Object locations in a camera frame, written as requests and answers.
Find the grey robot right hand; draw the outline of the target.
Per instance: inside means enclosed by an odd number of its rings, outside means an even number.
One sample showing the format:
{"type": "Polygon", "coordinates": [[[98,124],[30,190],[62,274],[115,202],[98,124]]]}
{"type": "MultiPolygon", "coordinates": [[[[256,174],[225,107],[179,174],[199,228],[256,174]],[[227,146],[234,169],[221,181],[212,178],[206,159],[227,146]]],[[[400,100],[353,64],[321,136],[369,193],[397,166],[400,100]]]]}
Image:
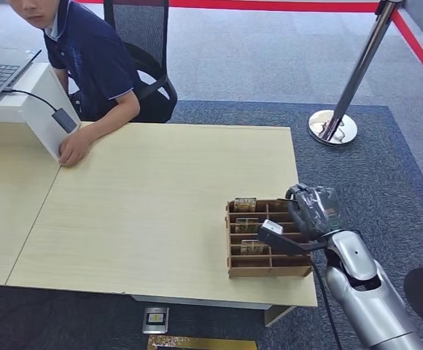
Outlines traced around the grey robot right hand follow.
{"type": "Polygon", "coordinates": [[[338,193],[332,187],[298,183],[285,194],[288,212],[309,241],[343,229],[346,219],[341,210],[338,193]]]}

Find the person's right hand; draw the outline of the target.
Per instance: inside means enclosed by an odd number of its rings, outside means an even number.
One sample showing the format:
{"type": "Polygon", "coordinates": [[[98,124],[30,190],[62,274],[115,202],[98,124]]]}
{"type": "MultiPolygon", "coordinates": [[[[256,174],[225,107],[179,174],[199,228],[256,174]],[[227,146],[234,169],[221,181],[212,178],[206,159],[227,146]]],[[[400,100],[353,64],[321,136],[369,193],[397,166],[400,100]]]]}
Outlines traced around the person's right hand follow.
{"type": "Polygon", "coordinates": [[[88,135],[84,131],[70,134],[60,145],[58,162],[65,167],[75,166],[88,152],[91,144],[88,135]]]}

